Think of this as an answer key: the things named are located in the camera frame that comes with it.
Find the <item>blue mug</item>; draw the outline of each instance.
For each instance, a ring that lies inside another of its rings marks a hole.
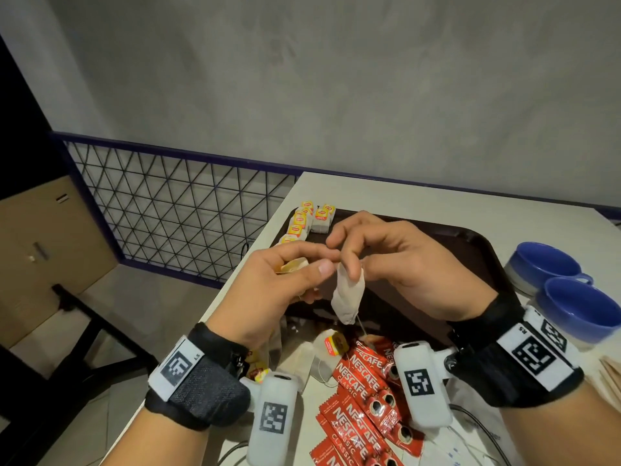
[[[593,278],[582,272],[576,260],[545,243],[522,242],[504,269],[511,284],[529,296],[534,296],[547,280],[557,276],[593,284]]]
[[[570,278],[550,278],[531,301],[567,335],[597,344],[621,327],[621,307],[597,288]]]

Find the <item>hand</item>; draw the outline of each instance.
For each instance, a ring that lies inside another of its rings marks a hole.
[[[463,266],[445,247],[411,222],[384,222],[361,211],[339,223],[325,241],[343,242],[341,261],[357,282],[388,280],[408,302],[435,319],[462,321],[483,313],[497,292]],[[374,254],[359,260],[365,247]]]
[[[306,257],[312,263],[288,274],[276,274],[288,261]],[[214,333],[258,348],[292,301],[311,304],[321,295],[316,287],[334,273],[340,252],[320,243],[291,242],[256,250],[246,260],[226,296],[207,320]]]

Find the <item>tiled floor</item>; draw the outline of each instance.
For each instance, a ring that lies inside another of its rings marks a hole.
[[[80,297],[161,360],[200,319],[216,289],[119,265]],[[88,318],[78,311],[56,313],[11,351],[48,377],[71,350]],[[89,353],[94,366],[132,356],[102,336]],[[93,399],[39,462],[39,466],[98,465],[147,391],[147,376],[113,385]]]

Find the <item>black wire grid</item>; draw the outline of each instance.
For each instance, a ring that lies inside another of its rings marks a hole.
[[[126,258],[224,282],[297,177],[66,141]]]

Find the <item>tray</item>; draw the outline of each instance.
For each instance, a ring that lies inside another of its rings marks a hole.
[[[289,220],[294,212],[295,209],[291,211],[283,223],[281,230],[272,242],[272,246],[287,232]],[[355,211],[337,209],[332,225],[353,214],[355,214]],[[516,301],[518,301],[502,269],[501,263],[498,257],[496,257],[496,253],[494,253],[492,245],[481,234],[467,228],[447,226],[446,224],[400,219],[392,216],[378,217],[387,222],[395,220],[408,220],[412,222],[421,231],[450,250],[464,266],[493,289],[512,294]],[[325,243],[328,235],[311,232],[306,240],[308,242]],[[333,276],[320,288],[322,295],[326,299],[316,301],[312,305],[307,305],[306,303],[292,304],[287,309],[286,315],[315,321],[334,322],[336,316],[332,311],[329,299],[332,298],[332,292],[335,287],[336,277]],[[367,282],[365,293],[360,303],[359,315],[368,333],[381,334],[394,341],[401,342],[426,340],[434,350],[442,349],[451,344],[447,337],[450,327],[445,322],[436,321],[416,309],[386,281]],[[342,326],[342,329],[348,331],[352,329],[352,326]]]

